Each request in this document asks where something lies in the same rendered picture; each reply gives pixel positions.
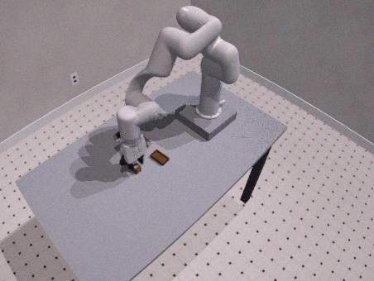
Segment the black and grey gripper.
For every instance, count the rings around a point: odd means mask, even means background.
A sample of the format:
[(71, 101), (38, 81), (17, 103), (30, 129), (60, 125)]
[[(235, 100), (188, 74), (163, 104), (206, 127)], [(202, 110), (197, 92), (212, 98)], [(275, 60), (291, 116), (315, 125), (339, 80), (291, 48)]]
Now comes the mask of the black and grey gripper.
[(143, 156), (147, 151), (148, 145), (145, 142), (144, 136), (141, 133), (141, 139), (134, 145), (126, 145), (124, 143), (120, 144), (120, 153), (121, 153), (121, 160), (119, 162), (120, 165), (127, 165), (129, 169), (134, 171), (134, 166), (132, 162), (135, 160), (143, 164)]

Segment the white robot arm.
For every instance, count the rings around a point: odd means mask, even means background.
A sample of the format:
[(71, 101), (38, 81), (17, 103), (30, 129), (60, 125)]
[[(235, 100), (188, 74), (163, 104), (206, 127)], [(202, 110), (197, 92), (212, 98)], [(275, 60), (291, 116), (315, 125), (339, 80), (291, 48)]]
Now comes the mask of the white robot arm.
[(221, 21), (206, 14), (208, 13), (198, 7), (182, 7), (176, 14), (176, 20), (191, 34), (174, 27), (161, 30), (147, 66), (128, 86), (125, 97), (127, 106), (117, 110), (119, 132), (113, 135), (114, 140), (120, 138), (120, 144), (136, 144), (141, 139), (140, 125), (153, 121), (160, 115), (160, 106), (144, 95), (142, 90), (149, 79), (170, 76), (177, 57), (191, 60), (201, 52), (200, 106), (198, 104), (195, 111), (204, 119), (211, 120), (220, 116), (220, 106), (225, 103), (224, 99), (220, 101), (222, 85), (223, 82), (232, 84), (237, 81), (240, 72), (239, 56), (234, 45), (219, 37)]

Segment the brown shallow tray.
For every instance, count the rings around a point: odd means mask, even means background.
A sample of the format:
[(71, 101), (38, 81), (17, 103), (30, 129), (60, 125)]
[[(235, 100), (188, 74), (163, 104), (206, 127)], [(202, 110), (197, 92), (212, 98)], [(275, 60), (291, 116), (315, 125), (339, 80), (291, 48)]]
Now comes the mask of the brown shallow tray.
[(169, 157), (161, 153), (159, 150), (155, 150), (153, 153), (150, 154), (151, 158), (154, 159), (156, 162), (161, 164), (162, 166), (169, 161)]

